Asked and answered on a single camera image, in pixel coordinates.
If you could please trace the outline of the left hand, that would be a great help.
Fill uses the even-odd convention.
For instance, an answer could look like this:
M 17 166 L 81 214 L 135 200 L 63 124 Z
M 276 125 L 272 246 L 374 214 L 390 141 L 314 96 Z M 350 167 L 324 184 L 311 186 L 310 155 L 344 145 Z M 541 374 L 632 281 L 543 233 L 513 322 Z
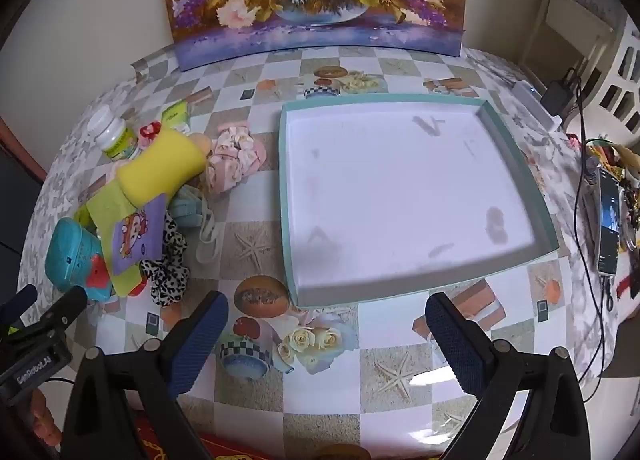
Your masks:
M 35 436 L 50 447 L 57 447 L 61 443 L 62 432 L 54 422 L 51 411 L 47 406 L 47 399 L 38 388 L 32 392 L 30 413 L 34 418 L 32 430 Z

